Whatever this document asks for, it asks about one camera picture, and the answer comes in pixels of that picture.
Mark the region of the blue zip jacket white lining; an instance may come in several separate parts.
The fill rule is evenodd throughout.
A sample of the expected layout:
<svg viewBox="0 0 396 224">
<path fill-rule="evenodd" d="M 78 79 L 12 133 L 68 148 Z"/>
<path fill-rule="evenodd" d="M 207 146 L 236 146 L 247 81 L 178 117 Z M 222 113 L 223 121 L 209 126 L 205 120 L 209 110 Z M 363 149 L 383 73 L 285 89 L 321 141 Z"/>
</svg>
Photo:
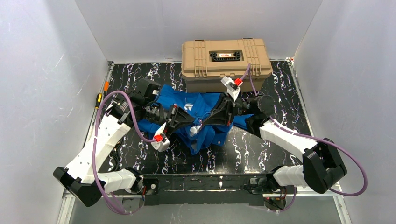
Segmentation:
<svg viewBox="0 0 396 224">
<path fill-rule="evenodd" d="M 176 91 L 170 85 L 165 84 L 161 88 L 157 102 L 166 110 L 173 104 L 177 104 L 181 108 L 184 108 L 186 104 L 191 104 L 192 108 L 187 112 L 194 117 L 194 124 L 198 125 L 199 120 L 204 120 L 209 116 L 210 110 L 214 108 L 219 98 L 220 93 L 187 93 Z M 247 130 L 245 119 L 251 116 L 253 116 L 252 113 L 235 116 L 233 123 L 229 126 L 204 126 L 193 136 L 190 136 L 191 126 L 179 128 L 174 134 L 189 148 L 191 154 L 195 155 L 210 145 L 222 146 L 232 125 Z"/>
</svg>

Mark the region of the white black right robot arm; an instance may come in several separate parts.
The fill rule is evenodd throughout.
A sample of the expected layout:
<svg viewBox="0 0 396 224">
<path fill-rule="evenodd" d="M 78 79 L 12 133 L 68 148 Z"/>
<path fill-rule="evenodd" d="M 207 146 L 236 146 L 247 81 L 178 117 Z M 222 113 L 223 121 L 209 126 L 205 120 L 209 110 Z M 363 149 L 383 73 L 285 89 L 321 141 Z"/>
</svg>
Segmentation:
<svg viewBox="0 0 396 224">
<path fill-rule="evenodd" d="M 299 166 L 276 167 L 259 179 L 253 190 L 272 191 L 294 185 L 308 186 L 317 193 L 325 193 L 347 174 L 337 148 L 328 139 L 303 137 L 276 122 L 271 117 L 275 112 L 274 107 L 270 106 L 272 102 L 273 99 L 265 95 L 243 100 L 222 93 L 202 125 L 230 126 L 235 116 L 248 114 L 244 121 L 250 134 L 271 141 L 302 162 Z"/>
</svg>

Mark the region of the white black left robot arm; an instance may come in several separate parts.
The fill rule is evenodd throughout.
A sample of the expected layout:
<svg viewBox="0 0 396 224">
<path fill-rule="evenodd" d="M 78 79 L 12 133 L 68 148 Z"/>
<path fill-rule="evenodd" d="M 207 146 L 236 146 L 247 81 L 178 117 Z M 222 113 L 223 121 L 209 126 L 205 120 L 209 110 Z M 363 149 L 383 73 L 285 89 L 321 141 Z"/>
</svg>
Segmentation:
<svg viewBox="0 0 396 224">
<path fill-rule="evenodd" d="M 99 173 L 117 143 L 132 128 L 137 129 L 140 120 L 159 126 L 149 141 L 159 152 L 168 148 L 172 133 L 194 124 L 194 117 L 177 104 L 165 109 L 157 103 L 161 89 L 159 83 L 144 78 L 132 90 L 108 93 L 106 98 L 112 102 L 107 108 L 103 102 L 99 104 L 92 137 L 71 162 L 54 170 L 53 176 L 85 206 L 90 207 L 103 195 L 117 190 L 145 193 L 143 175 L 133 168 Z"/>
</svg>

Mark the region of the tan plastic toolbox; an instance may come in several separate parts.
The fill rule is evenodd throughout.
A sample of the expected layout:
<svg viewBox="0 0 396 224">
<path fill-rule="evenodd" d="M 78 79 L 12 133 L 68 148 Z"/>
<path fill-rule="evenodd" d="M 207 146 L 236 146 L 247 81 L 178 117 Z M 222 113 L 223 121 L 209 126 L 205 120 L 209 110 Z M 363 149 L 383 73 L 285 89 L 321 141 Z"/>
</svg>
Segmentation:
<svg viewBox="0 0 396 224">
<path fill-rule="evenodd" d="M 273 69 L 262 39 L 209 41 L 182 44 L 182 78 L 188 92 L 222 92 L 224 77 L 241 79 L 242 92 L 259 90 Z"/>
</svg>

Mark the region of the orange handled screwdriver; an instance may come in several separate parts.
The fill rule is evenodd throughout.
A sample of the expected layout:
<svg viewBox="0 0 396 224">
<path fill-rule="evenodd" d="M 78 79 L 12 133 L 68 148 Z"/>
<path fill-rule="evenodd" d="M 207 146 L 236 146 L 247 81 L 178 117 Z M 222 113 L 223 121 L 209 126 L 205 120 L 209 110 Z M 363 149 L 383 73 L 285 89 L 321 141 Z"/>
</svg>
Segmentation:
<svg viewBox="0 0 396 224">
<path fill-rule="evenodd" d="M 109 82 L 106 81 L 105 84 L 104 84 L 104 86 L 103 86 L 103 92 L 107 92 L 107 91 L 108 91 L 108 88 L 109 88 Z"/>
</svg>

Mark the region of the yellow black handled screwdriver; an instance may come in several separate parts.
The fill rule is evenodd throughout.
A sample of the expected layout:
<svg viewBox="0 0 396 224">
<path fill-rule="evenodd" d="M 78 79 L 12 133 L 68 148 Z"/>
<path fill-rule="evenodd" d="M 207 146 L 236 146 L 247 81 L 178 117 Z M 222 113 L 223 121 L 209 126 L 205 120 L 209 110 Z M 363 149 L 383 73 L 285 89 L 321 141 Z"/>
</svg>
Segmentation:
<svg viewBox="0 0 396 224">
<path fill-rule="evenodd" d="M 95 100 L 95 110 L 99 109 L 101 101 L 102 101 L 103 94 L 98 93 Z"/>
</svg>

